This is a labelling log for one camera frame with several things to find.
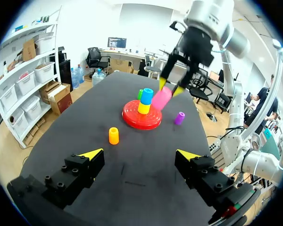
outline black chair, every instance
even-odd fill
[[[101,62],[102,57],[107,57],[108,62]],[[109,58],[110,56],[101,56],[100,50],[97,47],[88,48],[88,56],[86,58],[86,63],[89,68],[107,68],[109,67]]]
[[[144,67],[144,70],[146,72],[149,72],[148,75],[149,78],[152,78],[153,74],[159,75],[161,73],[161,70],[159,68],[151,67],[151,61],[148,55],[145,55],[145,62],[146,62],[146,66]]]
[[[191,96],[198,98],[198,102],[202,99],[208,101],[208,97],[213,94],[213,91],[208,87],[208,72],[199,68],[199,71],[193,75],[188,88]]]
[[[230,98],[224,93],[220,93],[218,99],[215,101],[215,106],[218,106],[221,109],[221,114],[226,112],[226,108],[231,102]]]

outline robotic arm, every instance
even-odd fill
[[[230,174],[236,171],[249,172],[253,175],[279,183],[283,177],[281,162],[272,154],[250,149],[249,139],[263,121],[276,96],[281,81],[283,67],[283,48],[276,46],[278,59],[275,72],[275,81],[265,104],[249,128],[242,131],[244,119],[244,98],[242,84],[234,81],[232,77],[232,65],[230,52],[237,58],[243,58],[250,50],[248,39],[236,30],[232,24],[234,1],[233,0],[195,0],[191,10],[184,19],[185,31],[181,32],[173,52],[170,54],[165,68],[159,78],[161,90],[171,73],[177,60],[187,65],[186,74],[179,80],[172,93],[177,96],[182,93],[189,84],[194,73],[198,71],[199,63],[210,66],[213,61],[211,55],[211,40],[217,41],[221,49],[223,69],[225,76],[225,93],[233,97],[230,106],[230,130],[221,139],[217,139],[211,146],[211,153],[221,151],[224,156],[224,173]]]

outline water bottle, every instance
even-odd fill
[[[102,69],[98,68],[96,73],[93,74],[92,76],[92,84],[95,86],[98,84],[100,81],[102,81],[106,77],[106,73],[103,73],[101,71]]]
[[[83,71],[83,68],[81,68],[80,64],[77,65],[76,72],[78,74],[79,82],[83,83],[84,82],[84,71]]]
[[[79,87],[79,79],[73,67],[71,68],[71,81],[73,89],[77,89]]]

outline shelf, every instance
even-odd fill
[[[41,104],[41,109],[42,112],[41,114],[35,119],[35,120],[30,120],[29,118],[27,118],[27,122],[28,122],[28,127],[26,128],[26,130],[24,130],[23,134],[20,136],[20,140],[24,140],[25,136],[29,133],[29,131],[34,127],[34,125],[42,118],[42,116],[49,111],[49,109],[51,109],[51,106],[42,102],[40,100],[40,104]]]
[[[0,44],[0,49],[6,47],[8,44],[12,43],[13,41],[20,39],[24,36],[27,36],[29,34],[32,33],[36,33],[36,32],[40,32],[40,31],[44,31],[47,28],[49,28],[52,25],[56,25],[58,24],[57,22],[46,22],[46,23],[42,23],[42,24],[36,24],[36,25],[32,25],[29,26],[27,28],[23,28],[15,33],[12,33],[11,35],[7,36],[6,38],[4,38],[4,40],[2,41],[2,43]]]
[[[8,120],[8,118],[12,115],[12,113],[25,101],[30,97],[32,94],[34,94],[38,89],[42,88],[44,85],[46,85],[48,82],[50,82],[53,79],[56,79],[58,76],[55,74],[53,78],[47,80],[44,83],[38,83],[32,90],[30,90],[28,93],[26,93],[24,96],[21,96],[18,98],[18,101],[6,112],[5,118]]]
[[[31,64],[32,62],[34,61],[37,61],[37,60],[40,60],[42,59],[43,57],[46,57],[50,54],[53,54],[55,53],[55,50],[51,50],[51,51],[48,51],[48,52],[45,52],[45,53],[42,53],[42,54],[39,54],[39,55],[36,55],[33,59],[29,60],[29,61],[26,61],[26,62],[23,62],[22,64],[20,64],[18,67],[15,67],[13,70],[11,70],[10,72],[7,73],[6,76],[4,76],[1,80],[0,80],[0,85],[2,85],[2,83],[4,83],[4,81],[6,81],[6,79],[8,79],[10,76],[12,76],[13,74],[15,74],[16,72],[18,72],[19,70],[21,70],[22,68],[28,66],[29,64]]]

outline storage bin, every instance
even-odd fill
[[[11,126],[20,137],[28,127],[28,122],[24,115],[24,111],[21,108],[18,108],[15,110],[12,116],[14,117],[14,123]]]
[[[18,98],[15,91],[15,84],[9,84],[0,89],[0,100],[5,111],[8,111],[17,102]]]
[[[35,120],[42,112],[40,98],[32,96],[21,107],[31,120]]]
[[[39,34],[33,37],[34,43],[37,45],[36,54],[42,54],[55,48],[55,36],[53,32]]]
[[[36,79],[39,83],[45,83],[46,81],[53,78],[53,65],[54,62],[45,63],[46,66],[35,69],[34,73],[36,75]]]
[[[34,72],[29,73],[27,76],[17,81],[16,84],[19,87],[22,95],[24,96],[35,87]]]

